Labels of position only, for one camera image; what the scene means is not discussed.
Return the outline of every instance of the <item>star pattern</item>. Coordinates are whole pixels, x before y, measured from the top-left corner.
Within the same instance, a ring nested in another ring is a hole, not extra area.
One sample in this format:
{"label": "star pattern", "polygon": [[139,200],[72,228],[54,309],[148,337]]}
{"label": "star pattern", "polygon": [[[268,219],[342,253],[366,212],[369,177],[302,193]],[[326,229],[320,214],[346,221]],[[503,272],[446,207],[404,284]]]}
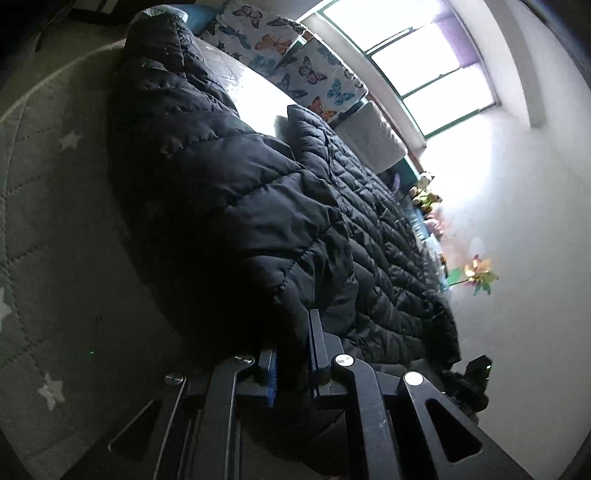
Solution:
{"label": "star pattern", "polygon": [[64,382],[61,380],[52,380],[49,373],[45,374],[45,384],[38,388],[39,395],[47,400],[47,408],[49,411],[56,407],[56,401],[65,402],[64,394],[61,392]]}
{"label": "star pattern", "polygon": [[76,133],[73,130],[70,133],[68,133],[64,138],[60,138],[62,151],[69,147],[76,148],[78,146],[78,140],[81,138],[82,135],[76,135]]}
{"label": "star pattern", "polygon": [[2,321],[12,313],[12,309],[4,303],[4,287],[0,288],[0,332],[2,331]]}

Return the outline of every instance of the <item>quilted jacket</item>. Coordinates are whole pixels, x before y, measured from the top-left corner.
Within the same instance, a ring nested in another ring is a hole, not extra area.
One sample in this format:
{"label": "quilted jacket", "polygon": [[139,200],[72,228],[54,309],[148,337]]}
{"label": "quilted jacket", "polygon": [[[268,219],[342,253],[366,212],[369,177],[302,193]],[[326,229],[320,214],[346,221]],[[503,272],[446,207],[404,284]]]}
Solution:
{"label": "quilted jacket", "polygon": [[341,417],[305,399],[310,308],[381,371],[436,381],[459,360],[400,208],[316,114],[289,109],[289,146],[253,131],[169,15],[132,25],[109,107],[111,182],[137,269],[202,360],[278,346],[274,430],[292,429],[297,455]]}

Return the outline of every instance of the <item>metal screw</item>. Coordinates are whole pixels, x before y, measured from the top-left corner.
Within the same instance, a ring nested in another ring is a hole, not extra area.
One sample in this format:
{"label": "metal screw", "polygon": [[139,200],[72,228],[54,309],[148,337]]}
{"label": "metal screw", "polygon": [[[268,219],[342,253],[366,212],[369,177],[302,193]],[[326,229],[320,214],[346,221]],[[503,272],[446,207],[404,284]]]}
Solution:
{"label": "metal screw", "polygon": [[183,380],[184,380],[184,376],[182,376],[181,374],[176,374],[176,373],[168,374],[164,378],[164,381],[166,382],[167,385],[178,385]]}
{"label": "metal screw", "polygon": [[335,357],[335,362],[337,362],[342,367],[350,367],[353,365],[353,362],[355,362],[355,359],[346,353],[342,353],[341,355],[337,355]]}
{"label": "metal screw", "polygon": [[423,376],[419,372],[408,372],[404,374],[404,381],[408,385],[416,387],[423,383]]}
{"label": "metal screw", "polygon": [[239,364],[249,365],[254,362],[254,357],[252,355],[235,355],[234,360]]}

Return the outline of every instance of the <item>teal fabric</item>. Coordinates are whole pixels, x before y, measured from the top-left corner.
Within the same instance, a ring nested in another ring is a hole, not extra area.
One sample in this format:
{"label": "teal fabric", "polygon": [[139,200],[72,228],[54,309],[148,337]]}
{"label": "teal fabric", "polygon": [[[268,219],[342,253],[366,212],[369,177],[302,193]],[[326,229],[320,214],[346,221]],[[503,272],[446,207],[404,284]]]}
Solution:
{"label": "teal fabric", "polygon": [[189,20],[186,23],[193,35],[201,34],[217,14],[217,10],[207,5],[172,5],[172,7],[180,8],[189,14]]}

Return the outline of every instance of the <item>black device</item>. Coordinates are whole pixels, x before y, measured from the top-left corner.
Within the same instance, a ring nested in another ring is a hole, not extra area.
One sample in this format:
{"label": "black device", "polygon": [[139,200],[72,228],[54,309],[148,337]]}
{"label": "black device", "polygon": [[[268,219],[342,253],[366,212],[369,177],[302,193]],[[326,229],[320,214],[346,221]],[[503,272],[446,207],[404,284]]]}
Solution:
{"label": "black device", "polygon": [[[531,480],[423,375],[382,374],[345,354],[317,310],[309,361],[316,406],[345,411],[351,480]],[[479,382],[490,365],[480,357],[468,374]],[[240,409],[273,405],[276,370],[276,352],[267,348],[258,358],[230,357],[207,375],[169,374],[62,480],[239,480]]]}

